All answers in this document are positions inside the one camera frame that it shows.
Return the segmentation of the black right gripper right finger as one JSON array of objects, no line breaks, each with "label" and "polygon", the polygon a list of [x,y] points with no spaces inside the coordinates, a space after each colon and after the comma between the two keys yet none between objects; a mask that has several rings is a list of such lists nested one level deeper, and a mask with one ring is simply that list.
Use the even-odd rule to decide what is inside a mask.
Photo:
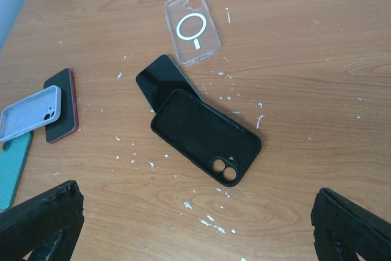
[{"label": "black right gripper right finger", "polygon": [[310,215],[318,260],[390,260],[390,223],[329,188]]}]

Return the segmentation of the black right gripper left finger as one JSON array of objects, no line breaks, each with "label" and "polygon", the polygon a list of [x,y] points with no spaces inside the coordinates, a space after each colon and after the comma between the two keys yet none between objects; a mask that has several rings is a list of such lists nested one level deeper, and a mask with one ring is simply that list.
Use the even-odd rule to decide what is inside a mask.
[{"label": "black right gripper left finger", "polygon": [[68,180],[1,213],[1,260],[70,260],[84,197]]}]

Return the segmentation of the maroon edged phone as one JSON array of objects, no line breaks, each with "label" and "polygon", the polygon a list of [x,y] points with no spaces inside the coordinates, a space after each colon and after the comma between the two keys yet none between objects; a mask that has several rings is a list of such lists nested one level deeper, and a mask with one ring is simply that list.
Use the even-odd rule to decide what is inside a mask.
[{"label": "maroon edged phone", "polygon": [[46,141],[55,143],[58,140],[74,133],[79,126],[76,91],[73,72],[65,68],[47,79],[43,88],[57,86],[61,89],[61,113],[59,118],[45,126]]}]

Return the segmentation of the lavender phone case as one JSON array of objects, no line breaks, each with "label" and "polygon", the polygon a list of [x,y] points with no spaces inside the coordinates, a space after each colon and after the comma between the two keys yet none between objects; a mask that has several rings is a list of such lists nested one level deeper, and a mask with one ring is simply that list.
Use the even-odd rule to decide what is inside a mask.
[{"label": "lavender phone case", "polygon": [[8,107],[1,114],[1,141],[6,142],[57,121],[62,90],[53,85]]}]

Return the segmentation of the black phone case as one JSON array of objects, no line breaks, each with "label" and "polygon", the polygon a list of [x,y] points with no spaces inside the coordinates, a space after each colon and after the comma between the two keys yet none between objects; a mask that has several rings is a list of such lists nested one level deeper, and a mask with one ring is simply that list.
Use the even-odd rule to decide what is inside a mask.
[{"label": "black phone case", "polygon": [[185,90],[174,90],[151,130],[226,187],[236,186],[262,148],[253,132]]}]

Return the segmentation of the black screen phone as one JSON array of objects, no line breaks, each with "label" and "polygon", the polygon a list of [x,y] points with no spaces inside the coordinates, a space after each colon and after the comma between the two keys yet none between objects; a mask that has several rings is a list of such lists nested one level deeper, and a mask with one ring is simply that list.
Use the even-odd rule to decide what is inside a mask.
[{"label": "black screen phone", "polygon": [[166,54],[159,56],[137,76],[136,82],[154,112],[158,112],[170,94],[182,89],[202,99],[181,72],[174,61]]}]

